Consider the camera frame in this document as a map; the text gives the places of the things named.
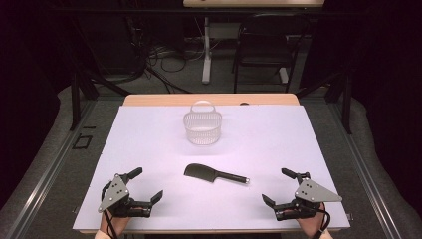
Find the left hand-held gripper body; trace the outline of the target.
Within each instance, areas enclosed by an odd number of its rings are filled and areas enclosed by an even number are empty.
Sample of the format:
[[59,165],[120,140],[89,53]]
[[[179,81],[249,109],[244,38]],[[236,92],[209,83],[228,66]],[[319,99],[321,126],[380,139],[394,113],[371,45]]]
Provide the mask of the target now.
[[104,188],[98,213],[109,212],[114,217],[144,217],[151,214],[150,202],[135,201],[129,195],[125,174],[116,174]]

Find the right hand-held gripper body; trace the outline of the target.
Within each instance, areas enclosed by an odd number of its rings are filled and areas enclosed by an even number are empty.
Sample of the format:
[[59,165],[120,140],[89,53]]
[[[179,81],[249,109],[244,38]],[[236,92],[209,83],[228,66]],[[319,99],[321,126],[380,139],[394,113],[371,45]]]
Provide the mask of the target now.
[[274,207],[278,221],[312,218],[321,212],[322,203],[342,201],[341,196],[313,181],[308,172],[299,173],[298,184],[295,198],[290,203]]

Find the white plastic basket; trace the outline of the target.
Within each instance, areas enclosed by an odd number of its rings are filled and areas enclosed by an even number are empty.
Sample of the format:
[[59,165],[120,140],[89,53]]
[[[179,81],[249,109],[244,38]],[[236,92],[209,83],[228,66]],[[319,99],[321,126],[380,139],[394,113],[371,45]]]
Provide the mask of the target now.
[[195,145],[211,145],[221,136],[222,115],[209,101],[197,101],[183,117],[187,139]]

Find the person's left hand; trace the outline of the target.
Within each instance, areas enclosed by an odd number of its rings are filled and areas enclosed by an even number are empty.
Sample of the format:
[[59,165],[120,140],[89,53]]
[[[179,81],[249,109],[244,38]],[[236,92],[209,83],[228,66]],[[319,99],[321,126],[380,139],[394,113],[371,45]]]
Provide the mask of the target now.
[[100,230],[108,235],[112,234],[111,228],[113,228],[115,234],[119,236],[123,233],[129,221],[130,217],[119,218],[113,217],[110,213],[107,216],[103,214]]

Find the person's right hand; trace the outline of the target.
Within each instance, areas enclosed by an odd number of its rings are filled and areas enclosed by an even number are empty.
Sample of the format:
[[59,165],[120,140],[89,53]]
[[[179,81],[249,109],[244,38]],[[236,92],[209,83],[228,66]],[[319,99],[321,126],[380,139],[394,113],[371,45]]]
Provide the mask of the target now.
[[324,222],[324,214],[318,212],[313,218],[298,219],[298,223],[309,239],[313,239]]

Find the black metal stand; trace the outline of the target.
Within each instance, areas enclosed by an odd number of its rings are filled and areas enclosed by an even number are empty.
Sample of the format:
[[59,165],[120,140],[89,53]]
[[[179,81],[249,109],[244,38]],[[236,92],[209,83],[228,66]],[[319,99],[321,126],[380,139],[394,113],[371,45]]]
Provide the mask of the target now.
[[337,103],[339,98],[342,98],[341,107],[341,124],[348,134],[351,134],[350,128],[350,108],[351,108],[351,89],[352,79],[351,74],[341,71],[329,75],[327,78],[316,82],[310,87],[306,87],[296,93],[298,99],[301,99],[308,94],[316,91],[320,87],[328,84],[328,90],[324,95],[324,100],[327,103]]
[[80,103],[80,93],[90,100],[94,101],[99,97],[99,92],[95,87],[94,82],[100,85],[106,86],[110,90],[118,93],[121,96],[128,96],[129,91],[115,85],[111,81],[107,80],[102,75],[95,73],[88,69],[76,70],[72,76],[71,81],[71,96],[72,96],[72,125],[71,130],[74,130],[82,120],[82,111]]

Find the black chair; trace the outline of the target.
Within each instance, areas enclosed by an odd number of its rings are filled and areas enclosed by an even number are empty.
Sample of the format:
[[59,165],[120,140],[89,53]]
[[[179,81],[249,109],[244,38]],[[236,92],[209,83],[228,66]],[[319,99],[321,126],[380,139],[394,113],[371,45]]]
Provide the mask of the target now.
[[290,89],[291,79],[301,43],[311,27],[304,15],[259,13],[247,17],[237,34],[237,47],[232,66],[233,92],[238,92],[239,68],[274,68],[288,70],[285,92]]

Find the white desk leg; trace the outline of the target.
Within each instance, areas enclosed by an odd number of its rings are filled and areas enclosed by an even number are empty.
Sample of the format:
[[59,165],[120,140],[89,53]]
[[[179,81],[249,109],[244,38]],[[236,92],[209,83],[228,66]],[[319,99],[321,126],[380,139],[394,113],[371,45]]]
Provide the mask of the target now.
[[204,64],[202,83],[208,85],[211,79],[211,52],[210,52],[210,28],[209,19],[204,18]]

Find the light wooden desk top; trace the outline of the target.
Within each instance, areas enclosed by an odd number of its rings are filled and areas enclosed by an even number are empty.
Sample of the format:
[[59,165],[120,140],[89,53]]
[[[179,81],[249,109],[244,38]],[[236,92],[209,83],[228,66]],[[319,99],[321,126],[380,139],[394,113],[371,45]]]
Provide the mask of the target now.
[[191,8],[322,7],[325,0],[183,0]]

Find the metal floor rail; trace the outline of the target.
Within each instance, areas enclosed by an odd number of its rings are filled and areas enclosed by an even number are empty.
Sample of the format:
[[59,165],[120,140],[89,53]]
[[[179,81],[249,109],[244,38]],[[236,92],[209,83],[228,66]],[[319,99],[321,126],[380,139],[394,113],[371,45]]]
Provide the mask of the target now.
[[[95,161],[96,127],[90,123],[97,104],[89,101],[83,107],[82,120],[74,130],[66,133],[46,165],[20,213],[7,234],[0,239],[91,239],[73,229],[82,197],[87,191],[89,174]],[[91,135],[88,149],[73,149],[79,134]]]
[[401,234],[394,220],[392,219],[390,211],[388,210],[387,205],[382,198],[374,179],[370,175],[368,167],[352,135],[344,129],[339,106],[337,104],[328,104],[328,108],[334,117],[334,121],[337,124],[342,137],[346,141],[346,144],[351,151],[355,171],[362,183],[362,186],[377,217],[377,220],[384,232],[384,235],[386,236],[386,239],[402,239]]

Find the black floor socket frame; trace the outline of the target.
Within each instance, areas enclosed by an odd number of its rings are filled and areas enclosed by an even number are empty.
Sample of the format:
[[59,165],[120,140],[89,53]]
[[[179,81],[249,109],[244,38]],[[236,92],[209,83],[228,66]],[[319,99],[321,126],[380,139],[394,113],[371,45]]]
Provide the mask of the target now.
[[91,135],[79,134],[73,144],[73,149],[88,149],[93,137]]

